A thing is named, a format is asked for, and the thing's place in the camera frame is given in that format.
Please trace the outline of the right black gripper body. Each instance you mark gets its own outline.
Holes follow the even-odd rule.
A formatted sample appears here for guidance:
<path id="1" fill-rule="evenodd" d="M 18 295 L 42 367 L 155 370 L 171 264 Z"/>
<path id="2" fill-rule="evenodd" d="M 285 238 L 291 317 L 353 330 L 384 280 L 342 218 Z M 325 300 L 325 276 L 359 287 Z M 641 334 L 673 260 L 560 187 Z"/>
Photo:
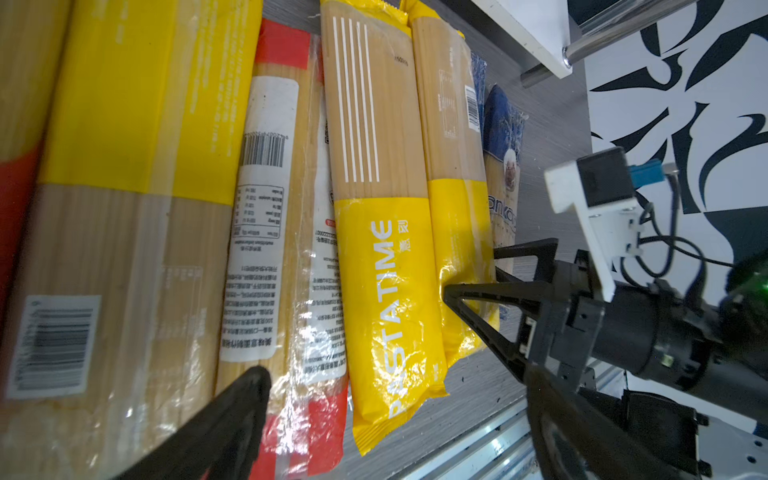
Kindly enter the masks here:
<path id="1" fill-rule="evenodd" d="M 607 303 L 593 289 L 597 272 L 579 250 L 571 263 L 554 260 L 549 276 L 533 282 L 535 297 L 518 332 L 518 351 L 530 365 L 552 374 L 568 390 L 597 388 L 591 367 Z"/>

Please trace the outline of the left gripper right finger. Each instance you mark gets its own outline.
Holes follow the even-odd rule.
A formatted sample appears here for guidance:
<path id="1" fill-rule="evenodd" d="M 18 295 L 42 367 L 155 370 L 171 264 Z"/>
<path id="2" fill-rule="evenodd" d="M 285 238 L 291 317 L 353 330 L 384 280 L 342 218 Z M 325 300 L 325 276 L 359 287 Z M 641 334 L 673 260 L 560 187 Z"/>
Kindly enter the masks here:
<path id="1" fill-rule="evenodd" d="M 527 418 L 545 479 L 676 479 L 677 471 L 632 440 L 546 369 L 526 370 Z"/>

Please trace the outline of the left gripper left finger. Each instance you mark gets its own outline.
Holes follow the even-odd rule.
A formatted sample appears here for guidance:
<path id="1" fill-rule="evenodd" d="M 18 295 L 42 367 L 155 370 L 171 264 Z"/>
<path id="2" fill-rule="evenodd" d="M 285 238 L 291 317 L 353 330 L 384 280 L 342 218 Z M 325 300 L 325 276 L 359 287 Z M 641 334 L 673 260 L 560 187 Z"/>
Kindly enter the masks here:
<path id="1" fill-rule="evenodd" d="M 259 455 L 271 375 L 249 368 L 119 479 L 247 479 Z"/>

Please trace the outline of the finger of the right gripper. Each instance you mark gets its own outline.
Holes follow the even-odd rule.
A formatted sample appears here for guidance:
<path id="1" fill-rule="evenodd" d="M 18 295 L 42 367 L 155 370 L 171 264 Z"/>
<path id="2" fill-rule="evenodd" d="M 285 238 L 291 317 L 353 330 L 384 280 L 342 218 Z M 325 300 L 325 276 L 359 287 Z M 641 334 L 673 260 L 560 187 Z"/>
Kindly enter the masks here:
<path id="1" fill-rule="evenodd" d="M 544 281 L 516 281 L 485 284 L 453 284 L 443 288 L 443 301 L 478 337 L 502 365 L 522 381 L 528 367 L 539 361 L 537 353 L 552 285 Z M 501 309 L 521 313 L 517 336 L 510 340 L 493 320 Z"/>
<path id="2" fill-rule="evenodd" d="M 546 238 L 512 246 L 494 249 L 495 260 L 506 260 L 520 257 L 535 257 L 535 281 L 551 282 L 555 273 L 555 255 L 559 241 L 557 238 Z"/>

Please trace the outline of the yellow Pastatime spaghetti bag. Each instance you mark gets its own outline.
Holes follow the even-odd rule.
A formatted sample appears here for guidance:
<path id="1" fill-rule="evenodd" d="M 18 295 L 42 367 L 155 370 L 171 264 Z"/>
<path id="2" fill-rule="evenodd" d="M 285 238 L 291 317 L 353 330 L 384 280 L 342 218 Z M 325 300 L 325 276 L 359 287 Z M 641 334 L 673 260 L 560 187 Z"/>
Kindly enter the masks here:
<path id="1" fill-rule="evenodd" d="M 367 454 L 446 393 L 412 33 L 384 1 L 320 5 L 353 438 Z"/>

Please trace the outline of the blue Barilla spaghetti box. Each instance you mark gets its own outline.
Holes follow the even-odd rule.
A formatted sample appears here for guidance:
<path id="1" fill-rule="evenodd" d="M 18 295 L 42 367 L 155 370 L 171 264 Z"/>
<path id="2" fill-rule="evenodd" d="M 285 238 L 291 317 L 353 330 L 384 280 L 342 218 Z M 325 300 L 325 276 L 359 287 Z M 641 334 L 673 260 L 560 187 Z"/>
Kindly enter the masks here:
<path id="1" fill-rule="evenodd" d="M 486 99 L 487 62 L 476 52 L 471 52 L 471 66 L 476 99 L 478 104 L 480 134 L 484 130 L 484 103 Z"/>

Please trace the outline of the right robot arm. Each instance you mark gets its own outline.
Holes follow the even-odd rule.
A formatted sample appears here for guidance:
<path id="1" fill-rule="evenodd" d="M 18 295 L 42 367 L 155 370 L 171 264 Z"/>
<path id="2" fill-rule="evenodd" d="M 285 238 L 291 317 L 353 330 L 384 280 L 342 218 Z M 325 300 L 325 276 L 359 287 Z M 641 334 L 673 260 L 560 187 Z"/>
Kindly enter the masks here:
<path id="1" fill-rule="evenodd" d="M 717 306 L 699 272 L 685 294 L 667 282 L 598 292 L 586 251 L 555 257 L 550 238 L 499 248 L 533 256 L 532 280 L 453 284 L 444 303 L 527 390 L 530 436 L 546 479 L 763 479 L 767 475 L 767 259 L 736 266 Z M 667 397 L 598 391 L 600 360 L 755 420 L 737 429 Z"/>

